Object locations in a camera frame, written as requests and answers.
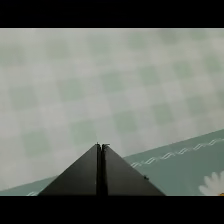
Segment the checkered tablecloth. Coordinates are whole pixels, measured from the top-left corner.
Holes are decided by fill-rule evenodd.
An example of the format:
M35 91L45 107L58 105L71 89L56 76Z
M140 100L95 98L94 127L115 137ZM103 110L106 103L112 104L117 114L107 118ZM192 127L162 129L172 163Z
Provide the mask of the checkered tablecloth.
M224 128L223 29L0 29L0 189Z

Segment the white braided line pattern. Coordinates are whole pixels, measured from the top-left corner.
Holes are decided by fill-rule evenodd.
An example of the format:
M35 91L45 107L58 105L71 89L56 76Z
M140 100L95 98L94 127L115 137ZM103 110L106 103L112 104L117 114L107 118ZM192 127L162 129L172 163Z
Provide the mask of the white braided line pattern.
M160 160L169 159L170 157L174 157L176 155L183 155L186 152L197 151L200 148L207 147L207 146L212 146L212 145L214 145L218 142L222 142L222 141L224 141L224 139L222 139L222 138L214 139L209 143L200 143L200 144L196 145L195 147L183 148L178 152L168 152L164 156L151 157L147 161L134 162L134 163L131 164L131 166L133 168L135 168L136 166L149 165L153 162L158 162Z

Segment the printed daisy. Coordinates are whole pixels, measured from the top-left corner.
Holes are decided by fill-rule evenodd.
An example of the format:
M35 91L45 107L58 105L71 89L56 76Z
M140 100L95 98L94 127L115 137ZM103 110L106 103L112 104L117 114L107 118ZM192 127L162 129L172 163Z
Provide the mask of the printed daisy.
M205 185L199 186L199 190L206 196L224 196L224 171L218 176L213 172L211 178L205 176Z

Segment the green and white gingham fabric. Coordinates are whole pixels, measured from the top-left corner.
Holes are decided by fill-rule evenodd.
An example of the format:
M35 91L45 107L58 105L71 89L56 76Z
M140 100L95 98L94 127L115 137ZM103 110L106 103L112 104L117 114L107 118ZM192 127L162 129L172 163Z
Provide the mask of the green and white gingham fabric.
M0 29L1 190L223 128L223 29Z

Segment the black triangular object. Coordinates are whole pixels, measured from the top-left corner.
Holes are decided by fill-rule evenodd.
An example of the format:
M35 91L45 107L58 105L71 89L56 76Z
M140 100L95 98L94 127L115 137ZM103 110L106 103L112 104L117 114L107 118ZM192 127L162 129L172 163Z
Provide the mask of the black triangular object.
M48 185L44 195L164 196L108 145L94 145Z

